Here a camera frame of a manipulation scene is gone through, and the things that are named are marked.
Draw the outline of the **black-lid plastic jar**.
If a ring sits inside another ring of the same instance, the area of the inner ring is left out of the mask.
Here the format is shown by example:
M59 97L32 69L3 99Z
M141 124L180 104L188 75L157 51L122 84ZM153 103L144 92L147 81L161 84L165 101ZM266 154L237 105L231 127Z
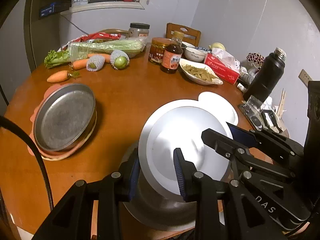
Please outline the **black-lid plastic jar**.
M129 35L132 38L147 39L149 36L150 25L146 23L130 23Z

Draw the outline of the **middle carrot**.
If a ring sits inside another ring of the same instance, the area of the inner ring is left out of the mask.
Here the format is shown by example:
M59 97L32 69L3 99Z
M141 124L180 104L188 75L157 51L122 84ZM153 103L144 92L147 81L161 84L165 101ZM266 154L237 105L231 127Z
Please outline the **middle carrot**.
M73 70L80 70L80 69L86 68L87 62L88 62L88 59L76 60L70 64L70 67Z

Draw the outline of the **grey metal bowl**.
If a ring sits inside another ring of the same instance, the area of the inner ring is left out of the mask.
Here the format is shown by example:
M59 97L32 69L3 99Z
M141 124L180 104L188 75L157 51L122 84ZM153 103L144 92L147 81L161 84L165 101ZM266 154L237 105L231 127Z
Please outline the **grey metal bowl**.
M142 171L134 197L124 205L136 220L155 230L182 231L195 226L196 203L163 197L150 186Z

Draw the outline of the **grey refrigerator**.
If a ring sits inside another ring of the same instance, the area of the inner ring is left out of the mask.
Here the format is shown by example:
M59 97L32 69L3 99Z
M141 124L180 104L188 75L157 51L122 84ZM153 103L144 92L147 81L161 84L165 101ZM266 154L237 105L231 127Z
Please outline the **grey refrigerator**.
M23 81L60 47L59 15L40 17L51 0L19 0L1 26L1 99L10 101Z

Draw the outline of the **chili sauce glass jar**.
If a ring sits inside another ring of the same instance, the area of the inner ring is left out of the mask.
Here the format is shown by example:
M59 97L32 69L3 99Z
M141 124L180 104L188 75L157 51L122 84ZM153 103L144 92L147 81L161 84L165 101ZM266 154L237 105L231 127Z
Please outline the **chili sauce glass jar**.
M155 64L161 64L164 51L169 44L171 44L171 39L154 37L149 50L149 61Z

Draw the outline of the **foam-netted green fruit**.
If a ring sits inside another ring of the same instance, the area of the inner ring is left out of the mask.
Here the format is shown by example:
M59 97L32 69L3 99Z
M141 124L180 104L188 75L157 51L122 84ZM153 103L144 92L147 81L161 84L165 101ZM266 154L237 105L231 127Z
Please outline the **foam-netted green fruit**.
M86 70L89 72L97 72L103 68L104 64L104 58L91 58L88 59Z
M110 55L110 64L115 70L125 69L129 65L128 55L121 50L114 50Z

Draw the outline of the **front carrot with greens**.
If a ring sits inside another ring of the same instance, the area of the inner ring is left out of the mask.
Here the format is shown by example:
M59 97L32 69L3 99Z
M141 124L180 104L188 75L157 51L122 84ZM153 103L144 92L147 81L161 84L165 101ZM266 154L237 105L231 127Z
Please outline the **front carrot with greens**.
M48 83L60 83L67 81L70 78L76 79L79 76L78 71L70 72L68 70L62 70L59 72L56 72L52 74L50 77L48 77L47 82Z

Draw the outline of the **white dish of pickles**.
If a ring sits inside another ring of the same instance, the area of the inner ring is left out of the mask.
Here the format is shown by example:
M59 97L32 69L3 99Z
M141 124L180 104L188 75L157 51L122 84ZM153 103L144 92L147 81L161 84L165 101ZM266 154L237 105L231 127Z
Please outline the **white dish of pickles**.
M223 81L206 64L180 59L180 67L185 75L199 85L222 85Z

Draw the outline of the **white box on ledge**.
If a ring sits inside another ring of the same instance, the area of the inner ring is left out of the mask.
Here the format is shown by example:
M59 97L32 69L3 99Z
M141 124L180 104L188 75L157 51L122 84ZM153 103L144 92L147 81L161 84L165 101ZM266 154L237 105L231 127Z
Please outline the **white box on ledge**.
M72 0L71 7L83 6L83 5L87 5L88 3L89 3L89 0Z

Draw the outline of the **red snack bag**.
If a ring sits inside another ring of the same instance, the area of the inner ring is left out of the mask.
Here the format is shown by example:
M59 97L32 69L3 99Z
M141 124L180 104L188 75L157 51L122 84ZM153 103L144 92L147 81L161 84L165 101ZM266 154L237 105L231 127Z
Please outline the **red snack bag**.
M119 40L121 38L120 34L109 34L105 32L98 32L93 34L82 35L79 38L73 39L72 42L106 42Z

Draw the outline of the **bagged celery bunch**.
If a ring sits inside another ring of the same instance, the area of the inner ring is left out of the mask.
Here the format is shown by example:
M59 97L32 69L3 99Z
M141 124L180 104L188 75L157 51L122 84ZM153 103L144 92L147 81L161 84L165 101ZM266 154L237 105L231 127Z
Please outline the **bagged celery bunch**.
M44 58L44 65L53 68L77 60L86 59L88 54L109 54L114 50L125 52L133 58L144 50L146 40L141 37L131 37L122 40L106 42L71 42L66 49L51 50Z

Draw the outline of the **foam-netted green fruit left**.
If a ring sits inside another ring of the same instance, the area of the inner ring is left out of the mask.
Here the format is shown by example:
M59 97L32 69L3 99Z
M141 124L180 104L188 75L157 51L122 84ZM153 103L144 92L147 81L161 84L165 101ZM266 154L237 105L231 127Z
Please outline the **foam-netted green fruit left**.
M86 70L89 72L97 72L103 68L104 64L104 58L91 58L88 59Z

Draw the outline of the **small white ceramic bowl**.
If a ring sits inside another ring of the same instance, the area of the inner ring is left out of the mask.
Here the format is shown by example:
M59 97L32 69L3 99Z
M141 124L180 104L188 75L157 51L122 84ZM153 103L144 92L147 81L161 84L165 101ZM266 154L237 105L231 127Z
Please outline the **small white ceramic bowl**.
M184 55L187 60L198 63L202 63L206 57L206 53L193 47L185 48Z

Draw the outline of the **white round plate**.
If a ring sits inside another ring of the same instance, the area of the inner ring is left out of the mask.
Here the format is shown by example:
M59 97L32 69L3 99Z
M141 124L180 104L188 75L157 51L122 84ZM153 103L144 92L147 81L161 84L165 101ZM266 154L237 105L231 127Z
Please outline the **white round plate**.
M138 144L139 162L150 186L163 197L182 202L173 152L180 148L186 161L212 179L225 181L229 160L204 144L206 129L232 137L227 123L195 100L176 100L157 109L145 123Z

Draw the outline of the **dark sauce bottle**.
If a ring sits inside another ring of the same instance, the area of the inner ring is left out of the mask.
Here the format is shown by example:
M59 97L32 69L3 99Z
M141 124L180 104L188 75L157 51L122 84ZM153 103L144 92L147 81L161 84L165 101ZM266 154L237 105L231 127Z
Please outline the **dark sauce bottle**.
M163 54L163 60L160 66L161 71L168 74L174 74L177 71L183 54L183 49L181 47L183 37L184 34L182 32L174 31L171 43L165 48Z

